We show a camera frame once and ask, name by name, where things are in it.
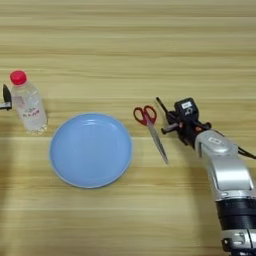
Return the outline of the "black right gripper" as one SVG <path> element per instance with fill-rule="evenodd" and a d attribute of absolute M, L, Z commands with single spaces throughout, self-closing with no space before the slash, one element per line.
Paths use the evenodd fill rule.
<path fill-rule="evenodd" d="M 174 111 L 168 111 L 166 118 L 169 125 L 165 128 L 162 128 L 161 132 L 163 134 L 167 134 L 176 131 L 180 141 L 186 146 L 191 147 L 195 146 L 196 137 L 200 133 L 209 130 L 212 127 L 209 122 L 201 123 L 199 121 L 188 121 L 177 123 L 177 118 Z"/>

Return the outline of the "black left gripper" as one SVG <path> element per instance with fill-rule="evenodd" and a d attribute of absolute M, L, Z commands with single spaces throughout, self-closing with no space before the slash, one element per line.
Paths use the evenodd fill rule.
<path fill-rule="evenodd" d="M 0 110 L 10 110 L 12 108 L 11 102 L 11 93 L 8 87 L 3 84 L 3 98 L 5 103 L 0 103 Z"/>

